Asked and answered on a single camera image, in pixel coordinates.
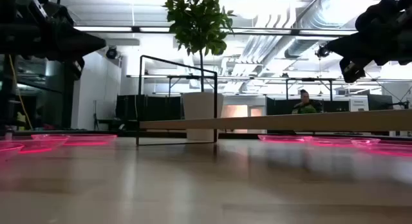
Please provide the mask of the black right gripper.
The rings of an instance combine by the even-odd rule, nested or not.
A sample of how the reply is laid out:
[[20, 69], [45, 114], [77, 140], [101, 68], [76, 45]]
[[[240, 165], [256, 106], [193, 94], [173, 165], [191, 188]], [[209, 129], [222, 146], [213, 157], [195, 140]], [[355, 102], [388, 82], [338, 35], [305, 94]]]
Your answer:
[[389, 20], [398, 12], [397, 0], [381, 0], [358, 16], [357, 33], [346, 33], [326, 44], [329, 51], [343, 57], [339, 66], [345, 82], [352, 83], [365, 76], [364, 67], [383, 52], [384, 41], [392, 31]]

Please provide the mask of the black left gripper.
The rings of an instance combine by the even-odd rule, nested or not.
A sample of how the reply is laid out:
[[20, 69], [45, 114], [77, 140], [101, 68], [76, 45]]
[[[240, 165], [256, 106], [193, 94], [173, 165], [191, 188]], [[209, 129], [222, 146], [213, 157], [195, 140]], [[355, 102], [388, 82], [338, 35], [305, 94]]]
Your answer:
[[[106, 41], [100, 37], [73, 28], [74, 20], [70, 17], [68, 9], [64, 6], [36, 6], [36, 22], [41, 28], [42, 39], [40, 52], [35, 56], [49, 61], [63, 63], [75, 80], [79, 80], [84, 67], [83, 56], [100, 50], [106, 46]], [[76, 44], [76, 54], [70, 41]]]

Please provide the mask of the ceiling light strip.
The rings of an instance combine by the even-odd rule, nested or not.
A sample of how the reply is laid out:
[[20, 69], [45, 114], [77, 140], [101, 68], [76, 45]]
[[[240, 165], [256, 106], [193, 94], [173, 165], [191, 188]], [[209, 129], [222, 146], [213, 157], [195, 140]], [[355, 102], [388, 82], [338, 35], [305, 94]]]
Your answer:
[[166, 26], [76, 26], [75, 29], [89, 33], [168, 33]]

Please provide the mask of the black ceiling spotlight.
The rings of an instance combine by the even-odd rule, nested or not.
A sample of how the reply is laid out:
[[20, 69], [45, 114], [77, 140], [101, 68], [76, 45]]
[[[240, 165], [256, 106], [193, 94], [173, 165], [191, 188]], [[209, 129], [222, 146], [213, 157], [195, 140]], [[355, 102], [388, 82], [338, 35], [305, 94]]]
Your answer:
[[320, 44], [318, 49], [315, 51], [315, 55], [321, 59], [329, 56], [331, 50], [328, 48], [327, 44]]
[[118, 59], [120, 57], [119, 52], [117, 51], [117, 47], [116, 46], [110, 46], [106, 52], [106, 57], [108, 59]]

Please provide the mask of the white sign board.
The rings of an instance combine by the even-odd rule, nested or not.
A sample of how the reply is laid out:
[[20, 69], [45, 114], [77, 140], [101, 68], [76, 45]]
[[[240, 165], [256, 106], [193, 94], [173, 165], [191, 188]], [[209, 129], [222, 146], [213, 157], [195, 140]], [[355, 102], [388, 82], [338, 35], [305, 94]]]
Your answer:
[[355, 97], [349, 99], [349, 108], [351, 112], [354, 111], [368, 111], [368, 98], [367, 97]]

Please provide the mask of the black computer monitor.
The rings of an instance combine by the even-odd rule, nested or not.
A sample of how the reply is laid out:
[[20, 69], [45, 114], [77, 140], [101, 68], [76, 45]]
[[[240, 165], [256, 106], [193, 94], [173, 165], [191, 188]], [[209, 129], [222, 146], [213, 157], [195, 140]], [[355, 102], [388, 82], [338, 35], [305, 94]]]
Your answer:
[[369, 94], [368, 108], [370, 111], [393, 109], [392, 96]]

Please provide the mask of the person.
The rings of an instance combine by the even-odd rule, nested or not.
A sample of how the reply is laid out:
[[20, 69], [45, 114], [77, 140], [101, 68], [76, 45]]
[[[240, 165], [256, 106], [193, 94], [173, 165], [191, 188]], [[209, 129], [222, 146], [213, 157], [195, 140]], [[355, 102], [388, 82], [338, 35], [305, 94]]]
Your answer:
[[318, 100], [312, 100], [309, 93], [302, 89], [300, 91], [301, 101], [292, 109], [292, 114], [320, 113], [322, 104]]

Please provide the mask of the black tripod stand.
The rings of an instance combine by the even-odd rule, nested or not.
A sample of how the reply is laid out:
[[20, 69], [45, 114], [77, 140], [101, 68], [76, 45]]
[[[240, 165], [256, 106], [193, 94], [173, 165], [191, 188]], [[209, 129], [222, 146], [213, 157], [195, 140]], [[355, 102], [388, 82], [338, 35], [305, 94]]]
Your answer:
[[97, 118], [97, 101], [93, 101], [93, 130], [98, 131], [99, 126], [98, 126], [98, 118]]

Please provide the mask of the black office partition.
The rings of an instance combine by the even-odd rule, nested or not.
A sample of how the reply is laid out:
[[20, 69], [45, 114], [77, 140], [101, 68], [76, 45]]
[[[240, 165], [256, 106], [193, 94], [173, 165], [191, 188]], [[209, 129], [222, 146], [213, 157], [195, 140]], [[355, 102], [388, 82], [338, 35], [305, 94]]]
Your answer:
[[119, 95], [115, 116], [121, 120], [142, 121], [180, 120], [184, 117], [181, 97], [149, 97], [147, 95]]
[[[348, 101], [329, 101], [318, 100], [322, 104], [321, 113], [334, 113], [349, 111]], [[266, 98], [267, 115], [289, 115], [296, 104], [300, 103], [299, 99], [279, 100]]]

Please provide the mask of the small yellow object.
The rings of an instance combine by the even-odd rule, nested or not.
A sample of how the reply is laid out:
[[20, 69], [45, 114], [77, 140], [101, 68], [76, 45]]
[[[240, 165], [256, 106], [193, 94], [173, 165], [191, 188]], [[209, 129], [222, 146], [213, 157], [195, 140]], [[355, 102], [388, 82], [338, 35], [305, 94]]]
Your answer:
[[20, 111], [18, 111], [16, 119], [18, 122], [17, 129], [19, 131], [24, 131], [26, 129], [26, 116], [23, 115]]

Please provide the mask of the green leafy potted tree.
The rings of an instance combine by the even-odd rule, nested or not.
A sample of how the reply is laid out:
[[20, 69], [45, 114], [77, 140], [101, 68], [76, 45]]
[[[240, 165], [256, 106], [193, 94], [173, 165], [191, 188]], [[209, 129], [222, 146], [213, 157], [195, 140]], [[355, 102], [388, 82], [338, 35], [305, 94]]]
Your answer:
[[169, 31], [179, 48], [185, 48], [188, 55], [198, 53], [200, 68], [204, 56], [222, 55], [227, 49], [225, 38], [233, 32], [232, 10], [226, 11], [220, 0], [166, 0]]

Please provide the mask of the white plant pot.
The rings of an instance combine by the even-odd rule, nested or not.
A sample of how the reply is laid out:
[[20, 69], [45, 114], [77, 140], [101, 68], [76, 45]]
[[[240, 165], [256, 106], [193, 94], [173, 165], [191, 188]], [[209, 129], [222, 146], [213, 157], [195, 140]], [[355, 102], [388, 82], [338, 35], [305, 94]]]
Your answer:
[[[182, 95], [184, 119], [214, 118], [214, 93], [193, 92]], [[213, 142], [213, 129], [187, 129], [187, 139], [194, 142]]]

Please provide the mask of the wooden shelf with black frame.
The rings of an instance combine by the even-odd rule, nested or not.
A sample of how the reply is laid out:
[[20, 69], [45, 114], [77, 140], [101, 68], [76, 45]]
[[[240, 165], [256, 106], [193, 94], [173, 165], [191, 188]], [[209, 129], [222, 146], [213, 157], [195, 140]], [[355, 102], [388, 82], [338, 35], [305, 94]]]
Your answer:
[[412, 109], [313, 113], [301, 115], [271, 115], [263, 117], [219, 118], [218, 74], [210, 72], [214, 80], [213, 117], [189, 120], [141, 121], [142, 101], [138, 100], [136, 117], [136, 145], [140, 145], [141, 129], [211, 129], [212, 143], [218, 141], [219, 129], [269, 129], [280, 131], [411, 131]]

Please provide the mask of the black aluminium table frame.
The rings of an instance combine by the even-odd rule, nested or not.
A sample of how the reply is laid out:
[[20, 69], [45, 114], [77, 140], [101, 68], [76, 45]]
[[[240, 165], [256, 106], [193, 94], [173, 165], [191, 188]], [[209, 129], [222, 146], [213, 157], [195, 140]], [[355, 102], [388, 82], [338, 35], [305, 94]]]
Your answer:
[[[135, 131], [14, 131], [14, 136], [31, 136], [31, 135], [117, 135], [118, 137], [135, 137]], [[139, 133], [142, 138], [186, 138], [184, 132], [148, 132]], [[219, 139], [247, 139], [257, 140], [259, 134], [252, 133], [219, 133]], [[322, 136], [322, 137], [364, 137], [380, 138], [385, 140], [407, 140], [412, 141], [412, 136], [379, 136], [379, 135], [327, 135], [327, 134], [301, 134], [301, 136]]]

